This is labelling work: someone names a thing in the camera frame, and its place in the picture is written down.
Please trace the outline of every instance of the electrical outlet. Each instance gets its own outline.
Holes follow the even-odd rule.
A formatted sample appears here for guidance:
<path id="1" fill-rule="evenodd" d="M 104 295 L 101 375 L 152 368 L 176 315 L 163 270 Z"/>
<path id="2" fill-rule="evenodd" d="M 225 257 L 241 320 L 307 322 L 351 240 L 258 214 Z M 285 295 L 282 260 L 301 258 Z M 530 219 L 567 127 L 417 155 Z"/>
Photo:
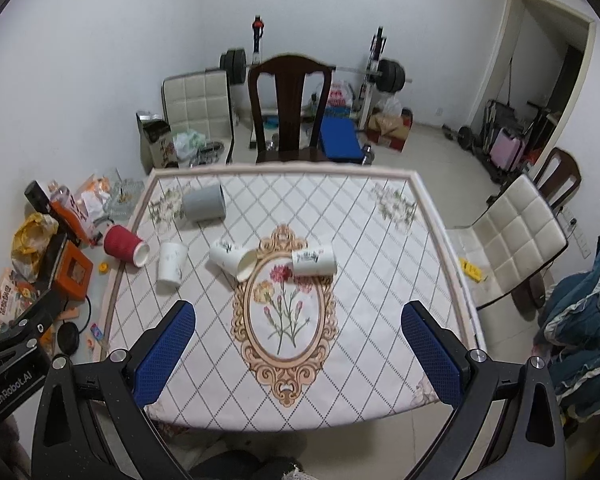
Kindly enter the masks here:
<path id="1" fill-rule="evenodd" d="M 591 249 L 587 244 L 587 239 L 582 232 L 582 229 L 578 225 L 577 218 L 573 215 L 571 210 L 566 206 L 562 208 L 562 212 L 558 214 L 558 222 L 562 226 L 562 230 L 567 235 L 569 240 L 576 240 L 576 244 L 580 249 L 580 254 L 586 260 L 591 256 Z"/>

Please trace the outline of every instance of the blue clothing pile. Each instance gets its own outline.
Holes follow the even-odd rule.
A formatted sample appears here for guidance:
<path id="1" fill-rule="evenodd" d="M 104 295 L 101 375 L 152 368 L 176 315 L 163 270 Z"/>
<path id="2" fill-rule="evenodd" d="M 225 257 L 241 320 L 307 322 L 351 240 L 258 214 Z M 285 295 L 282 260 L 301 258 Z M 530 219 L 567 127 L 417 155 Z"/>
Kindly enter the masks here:
<path id="1" fill-rule="evenodd" d="M 590 272 L 556 285 L 538 319 L 536 344 L 564 349 L 549 373 L 558 402 L 576 420 L 600 414 L 600 250 Z"/>

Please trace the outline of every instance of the yellow toy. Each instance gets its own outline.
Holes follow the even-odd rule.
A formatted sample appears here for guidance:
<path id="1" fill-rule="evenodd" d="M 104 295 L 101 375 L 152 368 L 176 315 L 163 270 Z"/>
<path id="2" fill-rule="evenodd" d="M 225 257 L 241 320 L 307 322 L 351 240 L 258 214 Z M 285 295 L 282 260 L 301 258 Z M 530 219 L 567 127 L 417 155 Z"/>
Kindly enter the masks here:
<path id="1" fill-rule="evenodd" d="M 465 258 L 460 258 L 460 266 L 462 267 L 462 272 L 474 280 L 474 282 L 480 283 L 482 281 L 482 271 L 479 267 L 476 267 Z"/>

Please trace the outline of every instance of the yellow plastic bag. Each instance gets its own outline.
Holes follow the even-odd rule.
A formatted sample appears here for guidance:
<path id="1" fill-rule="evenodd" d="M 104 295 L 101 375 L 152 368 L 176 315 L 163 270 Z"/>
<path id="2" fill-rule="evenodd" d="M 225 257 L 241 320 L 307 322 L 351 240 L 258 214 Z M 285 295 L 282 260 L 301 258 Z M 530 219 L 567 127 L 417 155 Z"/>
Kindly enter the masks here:
<path id="1" fill-rule="evenodd" d="M 49 215 L 32 213 L 13 235 L 11 263 L 25 280 L 34 282 L 40 261 L 51 237 L 58 232 L 58 222 Z"/>

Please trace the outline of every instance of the doorway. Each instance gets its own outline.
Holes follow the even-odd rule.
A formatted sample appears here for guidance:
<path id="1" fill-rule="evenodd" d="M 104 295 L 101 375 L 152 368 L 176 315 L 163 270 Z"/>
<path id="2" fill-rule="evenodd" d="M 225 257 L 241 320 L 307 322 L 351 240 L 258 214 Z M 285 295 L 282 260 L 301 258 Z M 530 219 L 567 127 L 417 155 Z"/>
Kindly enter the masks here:
<path id="1" fill-rule="evenodd" d="M 471 115 L 474 135 L 496 108 L 516 124 L 518 160 L 541 167 L 555 146 L 580 94 L 595 38 L 592 19 L 555 0 L 507 0 L 500 33 Z M 478 158 L 492 180 L 506 168 L 494 166 L 490 148 L 498 131 L 482 142 Z"/>

